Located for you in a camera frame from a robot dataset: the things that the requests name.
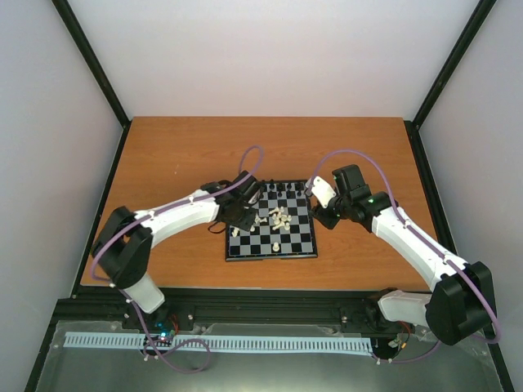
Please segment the black aluminium rail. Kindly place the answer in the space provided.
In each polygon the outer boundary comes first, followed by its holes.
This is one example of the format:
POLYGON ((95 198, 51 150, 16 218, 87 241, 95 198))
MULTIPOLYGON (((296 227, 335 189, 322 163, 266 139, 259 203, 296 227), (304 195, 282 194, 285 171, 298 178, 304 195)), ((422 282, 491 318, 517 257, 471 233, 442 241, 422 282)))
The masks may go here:
MULTIPOLYGON (((343 333, 393 336, 414 332, 406 322, 387 322, 378 316, 378 293, 373 291, 300 291, 253 289, 165 288, 165 302, 145 314, 152 332, 193 331, 214 323, 287 324, 338 327, 343 333)), ((108 287, 81 287, 57 301, 52 322, 119 321, 140 328, 132 305, 108 287)))

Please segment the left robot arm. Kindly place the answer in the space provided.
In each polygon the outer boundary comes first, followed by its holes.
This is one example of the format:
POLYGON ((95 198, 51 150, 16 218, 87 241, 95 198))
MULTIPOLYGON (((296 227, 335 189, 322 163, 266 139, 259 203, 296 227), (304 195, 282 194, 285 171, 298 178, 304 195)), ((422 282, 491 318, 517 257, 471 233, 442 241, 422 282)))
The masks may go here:
POLYGON ((118 207, 92 245, 92 266, 105 273, 101 280, 140 308, 145 323, 155 329, 164 327, 170 309, 148 273, 152 249, 197 225, 214 222, 251 229, 257 214, 253 205, 261 194, 262 183, 242 171, 233 181, 207 183, 184 198, 150 210, 118 207))

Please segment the right black frame post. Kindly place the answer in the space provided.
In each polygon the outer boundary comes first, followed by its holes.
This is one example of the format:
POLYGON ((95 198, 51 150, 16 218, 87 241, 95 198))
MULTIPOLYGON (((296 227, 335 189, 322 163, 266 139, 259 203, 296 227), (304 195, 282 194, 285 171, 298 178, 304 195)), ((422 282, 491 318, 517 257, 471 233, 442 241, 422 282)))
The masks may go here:
POLYGON ((434 108, 436 102, 445 89, 445 86, 467 53, 468 48, 471 46, 482 25, 485 23, 490 12, 493 10, 496 2, 496 0, 480 0, 476 4, 473 12, 467 20, 467 23, 463 27, 462 32, 459 34, 452 50, 447 56, 444 64, 442 65, 439 73, 437 74, 433 84, 428 90, 427 95, 425 96, 422 104, 420 105, 412 120, 413 128, 416 131, 419 131, 427 120, 430 112, 434 108))

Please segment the electronics board green led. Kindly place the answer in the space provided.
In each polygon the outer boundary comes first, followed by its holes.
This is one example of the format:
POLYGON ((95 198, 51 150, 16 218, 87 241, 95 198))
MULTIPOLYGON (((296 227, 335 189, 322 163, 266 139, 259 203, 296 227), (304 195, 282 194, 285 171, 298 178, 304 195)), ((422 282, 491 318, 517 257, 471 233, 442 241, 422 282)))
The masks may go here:
POLYGON ((179 333, 179 326, 176 321, 165 321, 154 325, 158 333, 157 339, 162 342, 172 341, 179 333))

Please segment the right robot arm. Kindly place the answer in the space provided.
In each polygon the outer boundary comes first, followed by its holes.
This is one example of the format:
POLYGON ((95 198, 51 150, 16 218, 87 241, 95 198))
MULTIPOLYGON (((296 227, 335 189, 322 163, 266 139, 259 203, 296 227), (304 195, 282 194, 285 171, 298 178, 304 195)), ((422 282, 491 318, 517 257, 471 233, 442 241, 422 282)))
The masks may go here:
POLYGON ((317 204, 313 217, 327 229, 341 220, 363 226, 391 246, 422 277, 428 294, 382 291, 372 319, 429 328, 446 345, 455 345, 492 324, 494 287, 481 262, 469 263, 440 245, 416 225, 386 192, 372 193, 360 168, 333 171, 334 185, 319 176, 306 183, 317 204))

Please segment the black frame post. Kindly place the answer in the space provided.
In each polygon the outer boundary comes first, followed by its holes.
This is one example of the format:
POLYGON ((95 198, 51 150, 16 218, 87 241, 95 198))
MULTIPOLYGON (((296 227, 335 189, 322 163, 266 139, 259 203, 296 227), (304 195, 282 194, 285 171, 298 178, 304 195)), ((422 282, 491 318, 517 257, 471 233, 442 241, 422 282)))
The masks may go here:
POLYGON ((496 2, 496 0, 480 0, 476 4, 473 12, 467 20, 467 23, 463 27, 462 32, 459 34, 452 50, 447 56, 444 64, 442 65, 439 73, 437 74, 433 84, 428 90, 427 95, 425 96, 422 104, 420 105, 412 120, 413 128, 416 131, 419 131, 427 120, 430 112, 434 108, 436 102, 445 89, 445 86, 467 53, 468 48, 471 46, 482 25, 485 23, 490 12, 493 10, 496 2))
POLYGON ((91 71, 93 78, 101 89, 101 92, 113 111, 114 116, 118 120, 118 123, 121 127, 127 127, 131 123, 131 120, 127 116, 109 78, 87 38, 87 35, 84 33, 73 8, 70 6, 69 1, 52 0, 51 3, 56 9, 70 37, 73 39, 85 64, 91 71))

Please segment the black magnetic chess board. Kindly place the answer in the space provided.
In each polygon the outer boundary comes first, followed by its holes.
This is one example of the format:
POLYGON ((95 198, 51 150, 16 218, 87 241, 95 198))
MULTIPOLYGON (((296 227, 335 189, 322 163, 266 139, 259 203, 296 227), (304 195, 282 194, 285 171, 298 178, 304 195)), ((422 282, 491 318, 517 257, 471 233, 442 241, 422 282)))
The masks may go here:
POLYGON ((227 227, 226 261, 318 256, 311 201, 306 195, 304 180, 264 181, 253 207, 257 216, 249 231, 238 229, 238 236, 233 237, 231 234, 236 228, 227 227), (279 243, 279 252, 273 252, 274 243, 279 243))

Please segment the left black frame post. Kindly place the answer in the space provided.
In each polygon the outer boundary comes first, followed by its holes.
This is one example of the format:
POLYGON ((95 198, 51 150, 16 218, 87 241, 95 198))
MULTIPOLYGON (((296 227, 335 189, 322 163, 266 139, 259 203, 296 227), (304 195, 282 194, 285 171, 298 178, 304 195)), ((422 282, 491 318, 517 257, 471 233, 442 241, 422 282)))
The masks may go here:
POLYGON ((84 33, 73 8, 70 6, 69 1, 52 0, 51 3, 56 9, 70 37, 73 39, 85 64, 91 71, 93 78, 101 89, 101 92, 113 111, 114 116, 118 120, 118 123, 121 127, 127 127, 131 123, 131 120, 127 116, 109 78, 87 38, 87 35, 84 33))

